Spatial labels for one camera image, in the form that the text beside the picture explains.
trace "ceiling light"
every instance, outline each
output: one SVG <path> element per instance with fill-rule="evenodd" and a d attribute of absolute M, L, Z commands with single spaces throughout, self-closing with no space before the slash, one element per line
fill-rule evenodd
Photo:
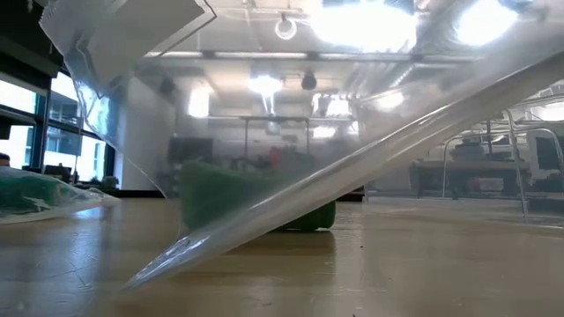
<path fill-rule="evenodd" d="M 314 128 L 314 138 L 329 138 L 335 136 L 337 129 L 332 127 Z"/>
<path fill-rule="evenodd" d="M 188 114 L 196 118 L 205 118 L 210 114 L 209 86 L 195 84 L 189 96 Z"/>
<path fill-rule="evenodd" d="M 564 120 L 564 103 L 556 102 L 544 107 L 536 107 L 535 115 L 546 122 L 558 122 Z"/>
<path fill-rule="evenodd" d="M 310 22 L 321 40 L 365 52 L 398 51 L 416 42 L 416 18 L 382 3 L 325 7 Z"/>
<path fill-rule="evenodd" d="M 458 21 L 456 36 L 466 45 L 483 46 L 501 37 L 518 17 L 499 0 L 478 0 Z"/>
<path fill-rule="evenodd" d="M 268 75 L 260 75 L 250 79 L 249 89 L 263 96 L 271 96 L 282 90 L 282 81 Z"/>
<path fill-rule="evenodd" d="M 274 33 L 282 40 L 291 40 L 298 32 L 296 22 L 291 18 L 286 18 L 282 13 L 280 20 L 274 26 Z"/>
<path fill-rule="evenodd" d="M 388 112 L 401 105 L 404 101 L 404 95 L 401 92 L 395 92 L 378 99 L 378 108 L 382 111 Z"/>

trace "plastic bag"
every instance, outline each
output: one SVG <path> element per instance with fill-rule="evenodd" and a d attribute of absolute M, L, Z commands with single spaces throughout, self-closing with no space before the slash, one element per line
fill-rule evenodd
<path fill-rule="evenodd" d="M 118 202 L 51 176 L 0 166 L 0 225 L 61 217 Z"/>
<path fill-rule="evenodd" d="M 85 7 L 97 5 L 94 0 L 74 1 L 88 4 Z M 70 2 L 57 1 L 57 9 Z M 485 58 L 476 62 L 456 64 L 438 75 L 359 100 L 341 100 L 334 94 L 326 98 L 326 105 L 314 103 L 307 115 L 284 115 L 283 105 L 274 102 L 280 83 L 270 80 L 264 87 L 269 93 L 253 94 L 253 83 L 249 89 L 241 83 L 244 70 L 256 72 L 251 67 L 241 70 L 244 63 L 237 61 L 199 59 L 206 50 L 199 37 L 178 47 L 163 45 L 176 43 L 171 41 L 177 39 L 173 27 L 148 31 L 164 20 L 166 10 L 197 3 L 159 1 L 161 11 L 148 14 L 151 27 L 138 29 L 128 23 L 145 21 L 146 16 L 134 17 L 146 10 L 137 11 L 126 6 L 129 3 L 123 0 L 113 10 L 98 7 L 93 10 L 98 15 L 86 18 L 84 27 L 57 10 L 41 21 L 64 54 L 87 124 L 150 180 L 123 176 L 122 185 L 135 182 L 159 188 L 179 202 L 175 212 L 182 214 L 187 227 L 187 236 L 134 276 L 126 289 L 194 267 L 317 212 L 462 129 L 531 96 L 560 79 L 564 68 L 564 35 L 557 32 L 558 24 L 524 21 L 496 45 L 480 49 Z M 215 17 L 209 7 L 199 6 L 210 13 L 209 20 Z M 194 30 L 207 21 L 186 18 L 184 23 Z M 523 30 L 550 35 L 521 38 Z M 228 32 L 226 27 L 216 35 Z M 130 36 L 134 39 L 128 52 L 123 43 Z M 186 51 L 193 47 L 196 51 Z M 245 54 L 235 53 L 231 56 Z M 270 69 L 285 66 L 268 63 Z M 222 71 L 215 79 L 225 80 L 220 88 L 231 93 L 224 98 L 224 91 L 215 92 L 217 86 L 207 74 L 214 71 Z M 229 115 L 247 103 L 262 115 Z"/>

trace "person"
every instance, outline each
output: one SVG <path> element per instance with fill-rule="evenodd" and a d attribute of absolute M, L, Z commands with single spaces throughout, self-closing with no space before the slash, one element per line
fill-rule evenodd
<path fill-rule="evenodd" d="M 0 153 L 0 166 L 10 167 L 10 156 L 8 154 Z"/>

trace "green object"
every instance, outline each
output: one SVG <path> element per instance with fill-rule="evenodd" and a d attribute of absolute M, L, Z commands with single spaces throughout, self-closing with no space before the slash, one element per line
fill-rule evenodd
<path fill-rule="evenodd" d="M 115 176 L 104 176 L 100 186 L 104 189 L 115 189 L 120 181 Z"/>
<path fill-rule="evenodd" d="M 257 197 L 279 188 L 288 177 L 268 171 L 240 173 L 201 162 L 182 167 L 182 216 L 189 230 L 197 230 L 211 221 L 247 207 Z M 330 228 L 335 221 L 335 202 L 300 217 L 280 229 L 313 231 Z"/>
<path fill-rule="evenodd" d="M 0 167 L 0 217 L 49 210 L 76 195 L 55 178 Z"/>

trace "table surface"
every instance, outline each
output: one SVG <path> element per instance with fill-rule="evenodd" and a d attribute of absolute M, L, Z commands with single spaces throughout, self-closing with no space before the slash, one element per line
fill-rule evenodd
<path fill-rule="evenodd" d="M 340 204 L 329 232 L 269 233 L 116 295 L 176 236 L 164 200 L 0 227 L 0 316 L 558 316 L 564 231 Z"/>

